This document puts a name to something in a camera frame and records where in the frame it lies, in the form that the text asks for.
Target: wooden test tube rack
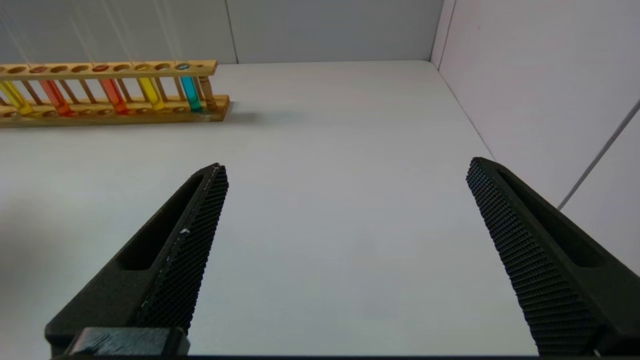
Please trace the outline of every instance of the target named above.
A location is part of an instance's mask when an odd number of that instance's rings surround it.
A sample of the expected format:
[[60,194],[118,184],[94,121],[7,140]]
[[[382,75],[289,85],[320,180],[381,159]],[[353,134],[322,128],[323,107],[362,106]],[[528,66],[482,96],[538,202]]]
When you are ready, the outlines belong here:
[[[38,127],[38,126],[87,126],[116,124],[157,124],[169,122],[212,122],[222,121],[229,107],[228,95],[214,95],[211,91],[209,76],[212,76],[218,63],[215,60],[189,61],[189,68],[179,70],[173,62],[146,61],[139,65],[131,63],[106,63],[102,69],[95,71],[91,63],[48,63],[45,69],[34,72],[26,64],[0,65],[0,81],[21,81],[33,99],[27,102],[33,108],[31,113],[20,114],[7,98],[0,94],[0,127]],[[189,103],[180,87],[180,78],[193,78],[198,90],[202,112],[191,112]],[[130,97],[129,90],[122,79],[152,79],[164,101],[164,108],[153,110],[146,97]],[[178,95],[165,95],[159,78],[173,78]],[[102,94],[97,98],[86,86],[90,79],[114,79],[124,94],[127,106],[126,114],[114,111],[108,99]],[[49,80],[57,81],[67,96],[71,116],[60,116],[56,108],[46,98],[39,98],[33,91],[31,83]],[[69,87],[68,80],[79,80],[83,96],[79,96]]]

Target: white surface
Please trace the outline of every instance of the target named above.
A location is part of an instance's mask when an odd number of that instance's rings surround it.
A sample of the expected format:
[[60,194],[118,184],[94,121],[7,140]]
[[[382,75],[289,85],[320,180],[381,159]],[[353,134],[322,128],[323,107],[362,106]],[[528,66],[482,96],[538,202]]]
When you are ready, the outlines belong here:
[[442,0],[228,0],[240,63],[429,60]]
[[[152,0],[109,0],[117,4],[131,29],[137,51],[144,60],[171,60],[171,54]],[[109,19],[99,1],[2,0],[37,52],[35,61],[88,61],[68,20],[67,3],[78,4],[100,44],[98,61],[127,61]],[[187,60],[215,59],[235,63],[231,30],[224,0],[170,0],[182,56]],[[0,63],[24,63],[0,24]]]
[[640,2],[458,0],[440,72],[495,159],[551,203],[640,98]]
[[230,189],[192,354],[535,354],[469,192],[488,156],[424,61],[222,65],[215,124],[0,131],[0,348],[44,325],[202,166]]
[[444,51],[444,45],[449,32],[449,24],[451,23],[451,15],[453,15],[453,8],[455,6],[456,0],[444,0],[442,3],[442,12],[440,13],[436,38],[433,41],[433,50],[431,51],[431,62],[436,68],[440,67],[440,60],[442,59],[442,52]]
[[563,208],[613,256],[640,274],[640,115],[631,120]]

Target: red test tube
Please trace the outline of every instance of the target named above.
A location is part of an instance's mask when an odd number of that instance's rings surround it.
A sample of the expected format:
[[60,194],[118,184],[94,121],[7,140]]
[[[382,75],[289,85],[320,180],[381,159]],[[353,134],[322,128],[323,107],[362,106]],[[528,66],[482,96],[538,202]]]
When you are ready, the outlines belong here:
[[113,109],[119,114],[128,114],[127,104],[120,94],[116,81],[114,79],[100,79],[100,85],[102,85],[104,93],[107,95],[111,105],[113,105]]
[[56,82],[53,80],[40,80],[39,82],[58,114],[60,114],[60,116],[71,116],[73,111],[69,107],[65,97],[62,96]]

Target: white table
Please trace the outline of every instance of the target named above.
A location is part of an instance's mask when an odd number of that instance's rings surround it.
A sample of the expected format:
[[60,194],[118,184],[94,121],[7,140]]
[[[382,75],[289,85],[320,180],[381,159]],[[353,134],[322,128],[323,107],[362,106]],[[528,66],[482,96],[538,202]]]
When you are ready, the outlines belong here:
[[221,65],[213,124],[0,131],[0,348],[44,325],[199,168],[230,190],[191,354],[535,354],[469,192],[488,156],[432,64]]

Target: textured gripper pad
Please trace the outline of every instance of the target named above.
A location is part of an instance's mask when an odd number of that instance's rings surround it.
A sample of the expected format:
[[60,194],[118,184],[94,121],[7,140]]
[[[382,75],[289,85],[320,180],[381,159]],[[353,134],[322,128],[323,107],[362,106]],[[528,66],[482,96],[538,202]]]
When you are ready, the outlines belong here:
[[137,327],[181,327],[188,333],[229,184],[222,167],[180,232],[136,319]]
[[583,354],[599,321],[541,246],[500,174],[475,158],[467,183],[500,254],[540,355]]

